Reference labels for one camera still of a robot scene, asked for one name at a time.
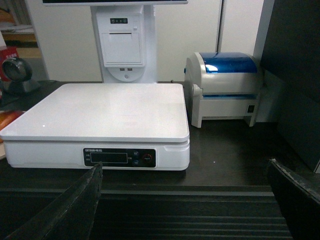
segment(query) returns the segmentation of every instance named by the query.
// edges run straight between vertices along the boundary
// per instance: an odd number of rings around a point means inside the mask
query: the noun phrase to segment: label printer
[[[185,102],[191,125],[202,120],[244,119],[256,123],[262,70],[240,52],[194,52],[186,60]]]

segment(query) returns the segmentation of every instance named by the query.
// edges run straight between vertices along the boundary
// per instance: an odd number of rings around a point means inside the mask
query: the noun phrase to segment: white wall
[[[43,6],[26,0],[48,78],[101,81],[89,6]],[[157,5],[158,80],[183,81],[192,52],[216,51],[221,0]]]
[[[158,81],[184,81],[193,52],[216,52],[221,0],[189,0],[187,5],[157,5]]]
[[[254,54],[263,4],[264,0],[224,0],[219,52]]]
[[[50,80],[102,81],[88,6],[44,6],[26,0]]]

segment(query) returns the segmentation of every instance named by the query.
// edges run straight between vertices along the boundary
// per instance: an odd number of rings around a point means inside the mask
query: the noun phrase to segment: lcd display
[[[91,152],[92,163],[127,164],[128,154],[118,152]]]

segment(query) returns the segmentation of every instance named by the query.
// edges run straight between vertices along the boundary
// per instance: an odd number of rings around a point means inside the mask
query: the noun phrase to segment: digital scale
[[[190,161],[183,86],[69,83],[2,131],[14,168],[180,171]]]

